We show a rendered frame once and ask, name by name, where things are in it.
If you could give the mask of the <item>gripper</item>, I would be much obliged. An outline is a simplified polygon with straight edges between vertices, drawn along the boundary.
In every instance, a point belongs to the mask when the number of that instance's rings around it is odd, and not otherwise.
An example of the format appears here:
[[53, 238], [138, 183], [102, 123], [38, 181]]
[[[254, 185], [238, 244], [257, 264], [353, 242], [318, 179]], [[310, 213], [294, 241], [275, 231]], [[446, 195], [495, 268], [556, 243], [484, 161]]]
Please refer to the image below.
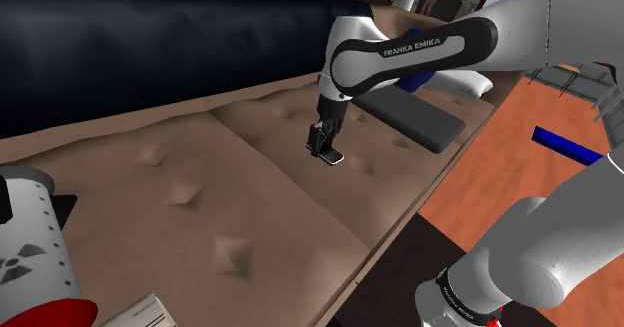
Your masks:
[[310, 126], [307, 140], [307, 147], [313, 157], [319, 156], [322, 145], [324, 152], [333, 148], [333, 141], [342, 128], [348, 104], [348, 101], [335, 101], [319, 96], [317, 112], [320, 122]]

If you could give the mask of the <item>black phone with white edge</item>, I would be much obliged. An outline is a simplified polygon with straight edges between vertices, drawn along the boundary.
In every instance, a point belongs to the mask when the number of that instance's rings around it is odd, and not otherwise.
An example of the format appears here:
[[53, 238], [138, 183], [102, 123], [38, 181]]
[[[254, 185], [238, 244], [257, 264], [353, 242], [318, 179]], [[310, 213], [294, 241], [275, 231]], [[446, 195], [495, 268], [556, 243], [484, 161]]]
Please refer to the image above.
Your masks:
[[344, 155], [332, 147], [321, 150], [319, 157], [331, 166], [337, 165], [344, 160]]

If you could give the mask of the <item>dark grey flat cushion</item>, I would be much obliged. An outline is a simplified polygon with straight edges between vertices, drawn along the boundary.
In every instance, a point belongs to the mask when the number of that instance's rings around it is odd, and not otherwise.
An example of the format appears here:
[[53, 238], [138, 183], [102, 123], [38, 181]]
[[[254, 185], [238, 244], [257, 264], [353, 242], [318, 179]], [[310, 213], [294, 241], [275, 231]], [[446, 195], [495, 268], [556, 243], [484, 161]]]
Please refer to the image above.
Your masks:
[[396, 86], [352, 99], [352, 103], [433, 153], [441, 153], [466, 123]]

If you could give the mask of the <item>blue cushion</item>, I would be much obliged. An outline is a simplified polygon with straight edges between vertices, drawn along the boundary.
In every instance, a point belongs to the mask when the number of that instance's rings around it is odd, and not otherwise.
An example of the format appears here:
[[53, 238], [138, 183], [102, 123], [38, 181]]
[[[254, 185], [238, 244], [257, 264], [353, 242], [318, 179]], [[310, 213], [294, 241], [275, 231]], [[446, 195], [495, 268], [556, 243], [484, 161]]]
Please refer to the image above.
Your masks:
[[[416, 27], [408, 30], [402, 36], [402, 39], [411, 38], [423, 32], [423, 27]], [[422, 85], [426, 84], [433, 76], [435, 71], [421, 71], [418, 74], [401, 77], [394, 85], [408, 93], [417, 91]]]

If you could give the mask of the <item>brown tufted sofa, dark back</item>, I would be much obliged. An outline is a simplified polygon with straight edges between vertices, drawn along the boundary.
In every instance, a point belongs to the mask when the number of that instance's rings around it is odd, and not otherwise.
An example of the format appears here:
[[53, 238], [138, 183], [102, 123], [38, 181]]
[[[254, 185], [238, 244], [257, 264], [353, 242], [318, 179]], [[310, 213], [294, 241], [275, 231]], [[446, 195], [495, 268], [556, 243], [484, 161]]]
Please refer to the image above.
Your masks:
[[63, 236], [101, 320], [153, 292], [180, 327], [313, 327], [520, 81], [420, 89], [466, 123], [437, 154], [350, 106], [326, 165], [305, 142], [340, 15], [433, 25], [356, 0], [0, 0], [0, 164], [76, 196], [31, 228]]

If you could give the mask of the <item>white pillow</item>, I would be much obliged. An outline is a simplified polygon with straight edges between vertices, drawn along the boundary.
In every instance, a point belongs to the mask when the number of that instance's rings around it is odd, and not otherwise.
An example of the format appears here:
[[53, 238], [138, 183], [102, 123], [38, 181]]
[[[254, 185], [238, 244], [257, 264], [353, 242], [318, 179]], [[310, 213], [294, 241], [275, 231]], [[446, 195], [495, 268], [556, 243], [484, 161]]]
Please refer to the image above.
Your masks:
[[436, 72], [424, 86], [467, 99], [480, 99], [494, 84], [484, 75], [470, 70]]

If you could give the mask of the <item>blue bar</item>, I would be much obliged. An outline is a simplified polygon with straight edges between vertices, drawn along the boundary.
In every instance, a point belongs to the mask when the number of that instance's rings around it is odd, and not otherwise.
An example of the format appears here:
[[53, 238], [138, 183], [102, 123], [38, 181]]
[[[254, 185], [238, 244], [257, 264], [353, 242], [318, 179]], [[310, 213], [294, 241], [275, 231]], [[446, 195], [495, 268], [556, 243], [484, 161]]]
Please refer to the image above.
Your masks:
[[532, 140], [584, 166], [590, 166], [603, 157], [603, 154], [588, 149], [558, 134], [536, 126]]

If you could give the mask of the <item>white paper booklet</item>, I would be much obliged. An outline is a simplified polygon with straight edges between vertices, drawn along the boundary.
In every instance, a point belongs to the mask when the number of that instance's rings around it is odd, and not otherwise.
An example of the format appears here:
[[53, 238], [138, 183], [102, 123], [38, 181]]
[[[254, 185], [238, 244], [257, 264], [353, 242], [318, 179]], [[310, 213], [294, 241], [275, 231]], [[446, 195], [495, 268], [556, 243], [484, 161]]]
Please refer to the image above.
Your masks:
[[149, 293], [99, 327], [177, 327], [161, 300]]

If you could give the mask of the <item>white and red toy rocket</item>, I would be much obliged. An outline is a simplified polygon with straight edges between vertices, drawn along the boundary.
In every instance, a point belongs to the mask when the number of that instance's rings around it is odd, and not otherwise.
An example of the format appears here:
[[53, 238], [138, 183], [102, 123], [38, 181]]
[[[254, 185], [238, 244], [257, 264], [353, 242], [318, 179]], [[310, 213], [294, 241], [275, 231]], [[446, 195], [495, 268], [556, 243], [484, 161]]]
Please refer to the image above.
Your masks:
[[0, 327], [92, 327], [97, 316], [77, 282], [53, 193], [48, 174], [0, 166]]

